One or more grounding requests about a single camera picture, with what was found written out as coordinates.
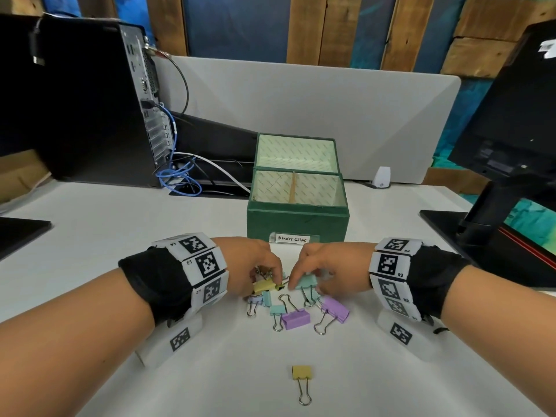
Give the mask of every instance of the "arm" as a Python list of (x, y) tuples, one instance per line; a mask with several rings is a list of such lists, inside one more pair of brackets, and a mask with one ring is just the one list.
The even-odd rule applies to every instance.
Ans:
[[(213, 240), (226, 259), (228, 292), (251, 294), (255, 266), (282, 281), (280, 259), (268, 243)], [(0, 414), (76, 414), (154, 327), (151, 306), (121, 269), (0, 323)]]
[[(317, 291), (341, 296), (366, 291), (376, 245), (304, 245), (290, 276), (327, 269)], [(556, 415), (556, 298), (473, 266), (453, 280), (441, 307), (442, 322), (548, 415)]]
[(556, 298), (473, 266), (452, 283), (442, 321), (548, 415), (556, 415)]

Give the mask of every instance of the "computer tower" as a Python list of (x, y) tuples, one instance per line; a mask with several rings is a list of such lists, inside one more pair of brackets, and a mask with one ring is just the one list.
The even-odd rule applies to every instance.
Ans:
[(155, 173), (173, 134), (158, 108), (145, 30), (111, 19), (44, 15), (31, 34), (44, 77), (42, 120), (34, 135), (41, 159), (62, 181), (159, 187)]

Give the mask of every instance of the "hand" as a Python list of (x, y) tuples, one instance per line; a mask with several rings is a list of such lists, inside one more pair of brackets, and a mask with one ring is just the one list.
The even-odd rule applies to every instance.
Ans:
[(369, 265), (374, 243), (309, 243), (303, 246), (299, 260), (291, 271), (288, 288), (295, 289), (306, 272), (320, 276), (326, 269), (333, 277), (321, 280), (317, 287), (320, 294), (341, 296), (372, 289)]
[(270, 269), (274, 283), (282, 283), (282, 262), (270, 251), (267, 242), (246, 237), (218, 237), (212, 241), (219, 246), (226, 259), (230, 273), (229, 292), (239, 296), (250, 295), (256, 266)]

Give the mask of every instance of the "green storage box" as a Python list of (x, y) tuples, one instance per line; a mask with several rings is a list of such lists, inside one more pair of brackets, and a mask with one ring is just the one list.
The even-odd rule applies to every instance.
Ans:
[(333, 139), (259, 134), (247, 236), (304, 244), (344, 241), (349, 209)]

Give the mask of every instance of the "desk surface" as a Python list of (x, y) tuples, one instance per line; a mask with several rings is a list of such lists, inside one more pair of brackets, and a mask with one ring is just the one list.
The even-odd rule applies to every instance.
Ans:
[[(440, 187), (348, 183), (346, 194), (348, 241), (399, 235), (449, 248), (419, 210), (470, 207)], [(153, 240), (184, 232), (244, 236), (246, 207), (244, 200), (157, 189), (51, 183), (7, 215), (49, 220), (54, 228), (0, 262), (0, 321), (114, 268)], [(273, 246), (286, 272), (299, 248)], [(350, 319), (318, 336), (309, 326), (276, 333), (266, 313), (248, 319), (245, 303), (226, 298), (203, 312), (204, 329), (179, 355), (154, 370), (131, 356), (80, 416), (544, 415), (453, 334), (442, 334), (441, 356), (425, 363), (378, 328), (381, 306), (372, 293), (345, 304)], [(317, 313), (311, 311), (314, 322)], [(297, 403), (295, 364), (313, 367), (309, 407)]]

